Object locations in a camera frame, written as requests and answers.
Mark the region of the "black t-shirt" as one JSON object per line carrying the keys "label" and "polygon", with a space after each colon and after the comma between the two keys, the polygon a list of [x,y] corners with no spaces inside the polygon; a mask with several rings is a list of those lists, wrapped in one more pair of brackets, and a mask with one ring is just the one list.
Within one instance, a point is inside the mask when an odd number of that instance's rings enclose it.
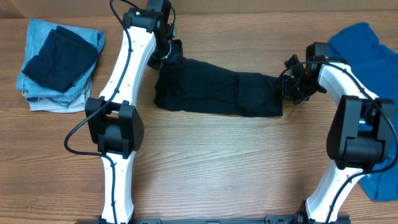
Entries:
{"label": "black t-shirt", "polygon": [[234,72],[183,58],[160,69],[154,103],[170,111],[234,114],[244,117],[282,116],[278,78]]}

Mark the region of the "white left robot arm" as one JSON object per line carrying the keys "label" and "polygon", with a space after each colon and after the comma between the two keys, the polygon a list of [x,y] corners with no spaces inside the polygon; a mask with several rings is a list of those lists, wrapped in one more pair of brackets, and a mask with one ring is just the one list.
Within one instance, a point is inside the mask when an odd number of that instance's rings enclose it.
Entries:
{"label": "white left robot arm", "polygon": [[146,67],[160,69],[181,54],[170,1],[148,1],[120,18],[123,41],[113,72],[97,99],[86,101],[92,141],[104,167],[104,208],[99,223],[132,223],[132,168],[144,137],[137,95]]}

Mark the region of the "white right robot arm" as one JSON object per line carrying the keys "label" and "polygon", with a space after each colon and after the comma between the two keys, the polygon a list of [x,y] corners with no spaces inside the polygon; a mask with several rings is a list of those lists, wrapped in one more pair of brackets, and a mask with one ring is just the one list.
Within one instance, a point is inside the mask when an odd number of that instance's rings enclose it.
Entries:
{"label": "white right robot arm", "polygon": [[380,98],[355,77],[347,61],[332,57],[326,43],[315,42],[305,51],[306,60],[296,55],[285,61],[280,74],[284,99],[294,105],[316,92],[329,94],[337,110],[326,139],[328,167],[315,191],[294,215],[268,215],[265,223],[350,223],[339,209],[356,183],[375,174],[376,164],[387,159],[394,128],[396,105]]}

